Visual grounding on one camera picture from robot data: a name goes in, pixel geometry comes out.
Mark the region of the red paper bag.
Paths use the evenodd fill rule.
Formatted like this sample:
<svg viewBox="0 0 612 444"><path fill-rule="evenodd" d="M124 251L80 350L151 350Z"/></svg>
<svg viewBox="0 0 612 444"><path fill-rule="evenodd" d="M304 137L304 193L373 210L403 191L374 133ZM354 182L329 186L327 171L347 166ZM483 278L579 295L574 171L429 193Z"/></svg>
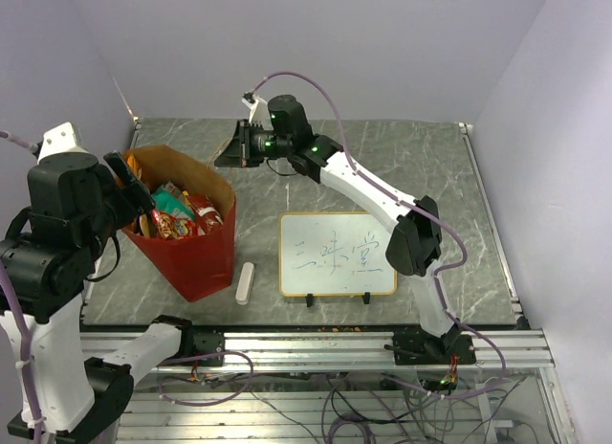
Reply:
<svg viewBox="0 0 612 444"><path fill-rule="evenodd" d="M210 166L167 145L125 158L150 189L154 210L123 232L188 302L231 285L236 196Z"/></svg>

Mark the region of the tan teal chips bag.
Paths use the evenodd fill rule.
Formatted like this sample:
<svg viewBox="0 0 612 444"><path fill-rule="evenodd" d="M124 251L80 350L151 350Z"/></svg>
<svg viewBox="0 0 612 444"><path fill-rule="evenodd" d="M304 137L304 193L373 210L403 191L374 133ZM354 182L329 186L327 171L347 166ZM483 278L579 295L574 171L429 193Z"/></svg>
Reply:
<svg viewBox="0 0 612 444"><path fill-rule="evenodd" d="M152 193L152 198L158 211L163 211L175 218L195 220L195 214L189 207L186 197L172 182L160 185Z"/></svg>

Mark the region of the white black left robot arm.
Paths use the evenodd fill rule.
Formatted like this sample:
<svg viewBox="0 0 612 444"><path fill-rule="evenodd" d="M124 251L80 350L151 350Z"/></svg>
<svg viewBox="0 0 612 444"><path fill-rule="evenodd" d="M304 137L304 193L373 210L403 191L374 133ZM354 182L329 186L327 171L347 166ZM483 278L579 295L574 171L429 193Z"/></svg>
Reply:
<svg viewBox="0 0 612 444"><path fill-rule="evenodd" d="M31 146L30 203L1 243L1 325L11 341L22 410L9 433L89 443L116 422L154 367L187 363L192 324L160 316L136 339L85 358L80 313L87 283L118 232L153 210L148 188L118 152L98 158L64 122Z"/></svg>

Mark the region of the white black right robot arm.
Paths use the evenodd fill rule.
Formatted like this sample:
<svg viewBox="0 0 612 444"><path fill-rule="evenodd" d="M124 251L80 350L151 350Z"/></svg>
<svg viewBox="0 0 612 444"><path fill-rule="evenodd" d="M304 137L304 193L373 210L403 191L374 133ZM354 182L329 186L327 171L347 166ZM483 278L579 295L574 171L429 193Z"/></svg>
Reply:
<svg viewBox="0 0 612 444"><path fill-rule="evenodd" d="M444 362L455 351L461 326L441 278L447 269L440 261L442 234L451 229L440 220L437 203L395 189L358 164L344 140L314 132L294 96L264 100L248 92L242 101L250 114L237 122L214 164L248 168L284 159L296 173L339 192L371 214L390 234L387 263L411 280L424 333L423 355L432 363Z"/></svg>

